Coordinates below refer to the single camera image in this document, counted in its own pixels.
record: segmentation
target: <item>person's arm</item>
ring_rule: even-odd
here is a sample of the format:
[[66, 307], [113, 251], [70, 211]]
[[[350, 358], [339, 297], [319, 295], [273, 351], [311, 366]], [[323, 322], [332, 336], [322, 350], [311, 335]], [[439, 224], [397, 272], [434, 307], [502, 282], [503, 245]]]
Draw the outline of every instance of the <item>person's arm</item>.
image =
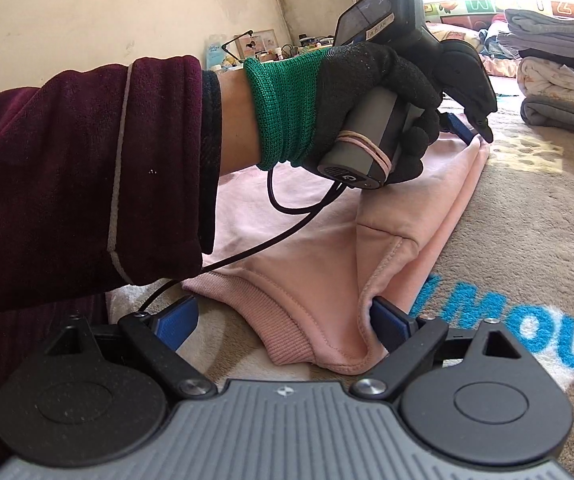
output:
[[139, 59], [0, 93], [0, 311], [196, 275], [219, 175], [259, 160], [241, 75]]

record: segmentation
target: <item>maroon velvet sleeve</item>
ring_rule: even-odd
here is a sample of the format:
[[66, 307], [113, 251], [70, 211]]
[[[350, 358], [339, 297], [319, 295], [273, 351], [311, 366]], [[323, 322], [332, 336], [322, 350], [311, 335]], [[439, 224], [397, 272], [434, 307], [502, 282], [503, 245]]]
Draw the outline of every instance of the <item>maroon velvet sleeve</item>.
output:
[[199, 271], [202, 92], [176, 57], [0, 94], [0, 311]]

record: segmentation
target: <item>carpet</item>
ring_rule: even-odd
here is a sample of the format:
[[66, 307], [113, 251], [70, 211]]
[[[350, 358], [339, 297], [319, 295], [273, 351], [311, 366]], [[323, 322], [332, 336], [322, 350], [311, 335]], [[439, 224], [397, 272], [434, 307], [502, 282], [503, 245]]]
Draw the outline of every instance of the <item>carpet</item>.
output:
[[[462, 328], [500, 317], [574, 406], [574, 134], [525, 125], [522, 99], [511, 82], [502, 83], [510, 88], [490, 117], [496, 134], [491, 156], [412, 313], [438, 314]], [[450, 100], [442, 109], [462, 111]], [[160, 283], [110, 293], [112, 320], [135, 310]], [[181, 295], [172, 288], [151, 310]], [[179, 354], [220, 386], [226, 378], [337, 377], [308, 364], [273, 365], [233, 309], [199, 301], [198, 328]], [[560, 461], [574, 474], [574, 429]]]

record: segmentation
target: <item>gray device handle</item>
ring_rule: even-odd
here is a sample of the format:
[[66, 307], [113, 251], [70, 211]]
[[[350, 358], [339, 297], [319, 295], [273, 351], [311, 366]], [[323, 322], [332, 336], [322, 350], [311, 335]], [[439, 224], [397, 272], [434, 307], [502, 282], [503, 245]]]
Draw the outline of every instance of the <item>gray device handle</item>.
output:
[[[375, 87], [349, 112], [342, 129], [368, 137], [391, 160], [393, 170], [400, 156], [400, 133], [421, 113], [422, 110], [399, 99], [390, 90]], [[336, 142], [321, 159], [318, 171], [361, 189], [378, 189], [385, 185], [388, 177], [369, 153], [348, 142]]]
[[157, 436], [122, 458], [60, 469], [16, 457], [0, 469], [0, 480], [536, 478], [574, 480], [555, 460], [498, 471], [449, 462], [410, 436], [391, 405], [325, 381], [231, 380], [221, 395], [181, 402]]

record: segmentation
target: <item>gray ribbed plate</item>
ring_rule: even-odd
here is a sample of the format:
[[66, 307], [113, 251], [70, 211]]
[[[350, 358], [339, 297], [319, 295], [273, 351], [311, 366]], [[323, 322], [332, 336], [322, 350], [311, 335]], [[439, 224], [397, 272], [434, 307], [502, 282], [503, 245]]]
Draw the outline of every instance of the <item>gray ribbed plate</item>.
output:
[[0, 480], [573, 480], [556, 462], [522, 472], [453, 465], [418, 446], [389, 406], [336, 382], [231, 381], [187, 400], [131, 455], [84, 469], [13, 458]]

